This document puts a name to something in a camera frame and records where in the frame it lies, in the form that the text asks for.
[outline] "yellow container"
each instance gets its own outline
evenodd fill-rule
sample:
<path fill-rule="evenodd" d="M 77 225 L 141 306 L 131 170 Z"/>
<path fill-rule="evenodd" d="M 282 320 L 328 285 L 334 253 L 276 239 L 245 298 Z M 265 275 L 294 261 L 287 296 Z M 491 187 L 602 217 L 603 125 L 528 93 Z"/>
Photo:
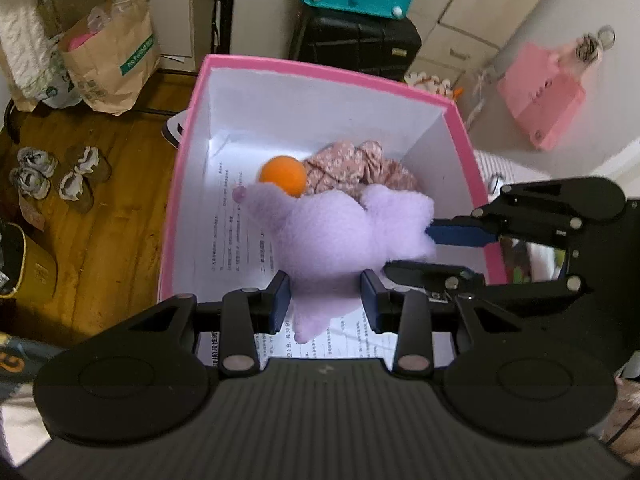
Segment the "yellow container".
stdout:
<path fill-rule="evenodd" d="M 58 268 L 53 257 L 36 242 L 31 240 L 19 225 L 8 222 L 22 235 L 22 265 L 20 277 L 14 290 L 9 294 L 0 294 L 0 298 L 14 298 L 18 304 L 38 305 L 49 301 L 56 289 Z"/>

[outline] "brown paper bag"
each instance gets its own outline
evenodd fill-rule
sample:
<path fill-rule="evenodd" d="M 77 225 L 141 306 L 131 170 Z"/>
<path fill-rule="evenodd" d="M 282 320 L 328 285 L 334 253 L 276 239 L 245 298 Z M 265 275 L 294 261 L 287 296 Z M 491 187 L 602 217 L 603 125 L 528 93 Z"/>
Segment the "brown paper bag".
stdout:
<path fill-rule="evenodd" d="M 111 2 L 104 10 L 111 15 Z M 71 79 L 93 110 L 114 115 L 131 110 L 160 57 L 146 0 L 132 0 L 103 30 L 68 52 L 69 42 L 88 32 L 83 18 L 60 40 Z"/>

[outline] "lavender stuffed animal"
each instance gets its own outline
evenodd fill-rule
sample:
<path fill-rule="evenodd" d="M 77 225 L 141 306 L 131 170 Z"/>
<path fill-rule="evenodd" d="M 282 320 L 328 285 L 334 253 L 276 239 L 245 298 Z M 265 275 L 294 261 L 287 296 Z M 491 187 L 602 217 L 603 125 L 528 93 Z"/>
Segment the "lavender stuffed animal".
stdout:
<path fill-rule="evenodd" d="M 362 306 L 360 273 L 391 260 L 433 258 L 424 232 L 433 200 L 415 191 L 367 186 L 360 203 L 341 191 L 292 198 L 274 184 L 233 192 L 267 231 L 280 269 L 291 279 L 294 338 L 306 343 L 332 318 Z"/>

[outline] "orange ball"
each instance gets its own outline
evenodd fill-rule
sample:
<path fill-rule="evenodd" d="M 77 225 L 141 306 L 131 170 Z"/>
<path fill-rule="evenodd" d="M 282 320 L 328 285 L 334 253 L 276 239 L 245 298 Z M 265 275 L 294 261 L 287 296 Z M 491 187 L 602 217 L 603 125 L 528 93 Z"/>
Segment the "orange ball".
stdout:
<path fill-rule="evenodd" d="M 306 188 L 306 170 L 302 162 L 292 156 L 273 157 L 260 170 L 259 182 L 272 182 L 286 194 L 298 198 Z"/>

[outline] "wooden floor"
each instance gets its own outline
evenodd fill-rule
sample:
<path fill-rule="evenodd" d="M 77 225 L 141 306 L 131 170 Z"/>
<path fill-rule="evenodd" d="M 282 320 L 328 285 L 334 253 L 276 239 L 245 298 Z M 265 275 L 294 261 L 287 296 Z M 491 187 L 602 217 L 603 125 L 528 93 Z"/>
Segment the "wooden floor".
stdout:
<path fill-rule="evenodd" d="M 136 106 L 183 110 L 193 84 L 188 76 L 156 74 Z M 20 146 L 62 158 L 69 146 L 85 142 L 105 153 L 113 174 L 93 187 L 95 203 L 87 214 L 69 208 L 55 192 L 36 203 L 47 225 L 33 238 L 58 263 L 56 292 L 38 307 L 3 306 L 0 331 L 68 347 L 156 302 L 162 227 L 177 153 L 162 137 L 165 120 L 137 112 L 114 117 L 84 105 L 46 118 L 25 117 Z M 4 183 L 16 151 L 12 147 L 4 159 Z"/>

